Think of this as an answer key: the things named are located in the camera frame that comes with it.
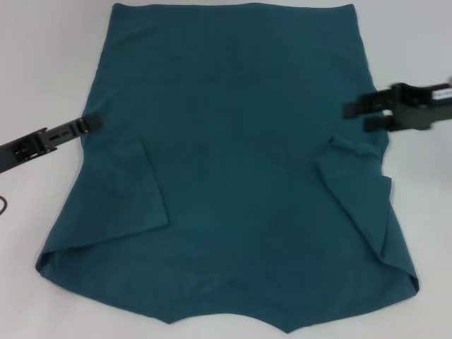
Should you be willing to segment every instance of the white surface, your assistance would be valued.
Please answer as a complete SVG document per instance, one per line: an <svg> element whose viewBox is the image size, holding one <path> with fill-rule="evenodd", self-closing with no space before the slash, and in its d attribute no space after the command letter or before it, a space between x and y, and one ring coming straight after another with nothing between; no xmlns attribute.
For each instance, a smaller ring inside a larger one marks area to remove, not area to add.
<svg viewBox="0 0 452 339"><path fill-rule="evenodd" d="M81 115L113 3L0 0L0 145ZM278 3L328 7L348 1ZM433 85L452 75L452 2L356 0L355 6L377 87ZM433 131L395 133L391 142L385 173L394 179L393 203L420 276L420 293L372 314L300 329L292 338L451 337L452 121ZM0 195L9 202L0 216L0 338L286 338L244 316L202 316L168 326L41 278L34 269L37 255L80 165L81 147L74 141L0 174Z"/></svg>

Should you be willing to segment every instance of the black cable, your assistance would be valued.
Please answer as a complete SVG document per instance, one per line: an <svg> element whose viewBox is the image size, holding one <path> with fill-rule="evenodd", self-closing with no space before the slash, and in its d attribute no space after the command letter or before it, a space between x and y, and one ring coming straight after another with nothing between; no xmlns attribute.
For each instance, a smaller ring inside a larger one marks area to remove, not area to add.
<svg viewBox="0 0 452 339"><path fill-rule="evenodd" d="M3 201L4 204L3 208L0 210L0 215L2 215L3 212L6 210L6 207L8 207L8 202L3 196L0 196L0 200Z"/></svg>

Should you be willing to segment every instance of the teal shirt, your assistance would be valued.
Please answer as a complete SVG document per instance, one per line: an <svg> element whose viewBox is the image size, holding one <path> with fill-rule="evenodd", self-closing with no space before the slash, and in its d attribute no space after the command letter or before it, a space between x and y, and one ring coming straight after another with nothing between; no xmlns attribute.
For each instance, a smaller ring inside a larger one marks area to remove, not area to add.
<svg viewBox="0 0 452 339"><path fill-rule="evenodd" d="M78 180L37 262L80 295L172 323L290 332L415 295L381 174L386 132L353 6L116 4Z"/></svg>

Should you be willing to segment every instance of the folded shirt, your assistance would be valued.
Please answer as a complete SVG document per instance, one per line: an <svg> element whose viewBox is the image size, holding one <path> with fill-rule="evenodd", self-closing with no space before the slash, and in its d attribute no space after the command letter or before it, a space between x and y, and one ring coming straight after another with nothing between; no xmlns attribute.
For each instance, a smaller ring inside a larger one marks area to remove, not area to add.
<svg viewBox="0 0 452 339"><path fill-rule="evenodd" d="M113 7L77 182L37 262L67 290L172 323L290 332L419 287L381 173L386 132L353 6Z"/></svg>

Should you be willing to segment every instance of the sticker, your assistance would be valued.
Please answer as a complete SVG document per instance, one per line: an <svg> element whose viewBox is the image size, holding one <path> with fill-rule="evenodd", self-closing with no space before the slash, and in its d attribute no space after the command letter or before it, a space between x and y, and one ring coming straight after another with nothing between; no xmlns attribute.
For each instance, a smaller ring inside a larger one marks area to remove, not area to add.
<svg viewBox="0 0 452 339"><path fill-rule="evenodd" d="M443 90L434 90L432 92L433 100L443 100L452 97L452 88L444 88Z"/></svg>

